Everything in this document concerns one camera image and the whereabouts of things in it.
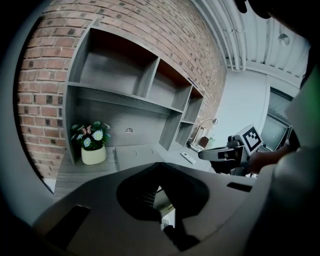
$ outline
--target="shelf compartment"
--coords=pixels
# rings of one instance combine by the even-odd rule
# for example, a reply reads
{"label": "shelf compartment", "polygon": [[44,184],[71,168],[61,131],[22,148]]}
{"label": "shelf compartment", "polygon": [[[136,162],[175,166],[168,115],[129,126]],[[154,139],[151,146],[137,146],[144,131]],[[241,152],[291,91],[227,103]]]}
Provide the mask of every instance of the shelf compartment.
{"label": "shelf compartment", "polygon": [[184,111],[191,88],[187,79],[161,59],[147,98],[163,106]]}
{"label": "shelf compartment", "polygon": [[[117,93],[68,86],[72,99],[66,113],[66,127],[101,121],[110,125],[108,147],[161,144],[169,148],[182,113]],[[78,147],[70,141],[73,160],[80,157]]]}
{"label": "shelf compartment", "polygon": [[181,123],[190,124],[190,125],[194,125],[195,124],[194,122],[190,122],[190,121],[187,121],[187,120],[184,120],[184,119],[181,120]]}
{"label": "shelf compartment", "polygon": [[194,125],[191,123],[181,122],[177,131],[175,141],[184,147],[188,141],[193,126]]}
{"label": "shelf compartment", "polygon": [[77,53],[70,82],[101,86],[145,97],[160,59],[113,33],[91,28]]}
{"label": "shelf compartment", "polygon": [[91,89],[91,90],[79,90],[79,94],[81,94],[84,98],[89,98],[91,100],[103,101],[103,102],[108,101],[113,104],[119,104],[127,107],[159,112],[163,114],[170,113],[170,111],[183,113],[179,109],[176,109],[173,107],[161,106],[159,105],[159,103],[154,102],[152,100],[148,100],[144,97],[128,94],[118,90],[109,89],[102,85],[92,85],[92,84],[78,83],[78,82],[68,82],[67,84],[68,86],[71,86],[71,87]]}
{"label": "shelf compartment", "polygon": [[186,105],[186,112],[183,116],[183,120],[191,123],[196,122],[203,99],[202,94],[193,86]]}

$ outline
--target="white flower pot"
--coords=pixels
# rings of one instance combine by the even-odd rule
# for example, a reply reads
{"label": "white flower pot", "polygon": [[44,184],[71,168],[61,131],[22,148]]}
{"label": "white flower pot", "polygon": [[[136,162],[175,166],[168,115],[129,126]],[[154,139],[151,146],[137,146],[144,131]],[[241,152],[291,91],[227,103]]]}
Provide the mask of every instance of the white flower pot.
{"label": "white flower pot", "polygon": [[103,146],[100,149],[87,151],[83,147],[81,148],[82,161],[86,165],[95,165],[103,162],[107,158],[106,148]]}

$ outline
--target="desk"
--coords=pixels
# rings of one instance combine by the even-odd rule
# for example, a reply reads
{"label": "desk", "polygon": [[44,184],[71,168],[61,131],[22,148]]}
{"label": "desk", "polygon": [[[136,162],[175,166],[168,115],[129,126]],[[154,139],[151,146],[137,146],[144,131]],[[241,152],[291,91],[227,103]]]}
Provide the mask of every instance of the desk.
{"label": "desk", "polygon": [[[86,165],[81,159],[75,164],[70,164],[67,155],[65,155],[56,178],[53,200],[57,202],[85,182],[95,178],[155,162],[173,163],[199,171],[214,173],[210,162],[199,159],[197,152],[187,147],[182,147],[176,142],[173,142],[171,148],[170,151],[167,151],[159,144],[106,147],[106,160],[94,165]],[[196,160],[196,163],[191,164],[184,159],[180,155],[182,152],[190,155]]]}

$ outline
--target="ceiling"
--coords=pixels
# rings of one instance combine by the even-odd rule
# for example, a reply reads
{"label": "ceiling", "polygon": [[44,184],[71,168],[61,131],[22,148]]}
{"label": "ceiling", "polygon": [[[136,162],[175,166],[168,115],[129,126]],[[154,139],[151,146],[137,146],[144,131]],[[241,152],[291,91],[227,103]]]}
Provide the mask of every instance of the ceiling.
{"label": "ceiling", "polygon": [[260,18],[248,1],[244,14],[234,0],[192,2],[210,27],[225,64],[233,71],[261,72],[300,88],[310,48],[305,38],[274,18]]}

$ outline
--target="ceiling pipe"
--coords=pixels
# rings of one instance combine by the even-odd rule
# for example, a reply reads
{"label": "ceiling pipe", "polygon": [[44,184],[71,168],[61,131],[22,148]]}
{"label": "ceiling pipe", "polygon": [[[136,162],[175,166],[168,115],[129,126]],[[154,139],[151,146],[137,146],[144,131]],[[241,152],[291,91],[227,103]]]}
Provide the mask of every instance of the ceiling pipe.
{"label": "ceiling pipe", "polygon": [[222,22],[224,24],[224,27],[226,29],[226,32],[228,33],[229,40],[231,43],[231,48],[233,51],[233,59],[234,59],[234,65],[235,65],[235,70],[239,71],[239,54],[237,51],[237,46],[236,46],[236,40],[235,40],[235,35],[234,35],[234,30],[231,28],[230,23],[228,21],[228,18],[226,16],[226,13],[224,12],[222,6],[220,5],[218,0],[211,0],[215,9],[218,11],[219,15],[222,18]]}
{"label": "ceiling pipe", "polygon": [[214,22],[215,22],[215,25],[216,27],[218,28],[219,30],[219,33],[221,34],[221,37],[222,37],[222,40],[223,40],[223,43],[224,43],[224,46],[226,48],[226,52],[228,54],[228,58],[229,58],[229,62],[230,62],[230,66],[231,66],[231,70],[233,71],[234,70],[234,67],[233,67],[233,63],[232,63],[232,58],[231,58],[231,53],[230,53],[230,49],[229,49],[229,46],[227,44],[227,41],[226,41],[226,37],[224,35],[224,32],[223,32],[223,29],[221,28],[218,20],[217,20],[217,17],[216,15],[214,14],[214,12],[212,11],[212,9],[210,8],[210,6],[208,5],[208,3],[206,2],[206,0],[192,0],[192,2],[194,3],[194,5],[198,8],[198,10],[200,10],[201,12],[201,9],[200,9],[200,4],[198,4],[197,2],[201,3],[206,9],[207,11],[209,12],[209,14],[211,15],[211,17],[213,18]]}
{"label": "ceiling pipe", "polygon": [[234,0],[225,0],[228,5],[228,9],[231,12],[231,18],[234,19],[233,24],[235,25],[235,31],[239,38],[240,50],[241,50],[241,65],[242,70],[246,70],[246,62],[247,62],[247,44],[245,39],[245,30],[244,23],[242,17],[240,16],[240,12],[238,11],[237,6],[235,5]]}

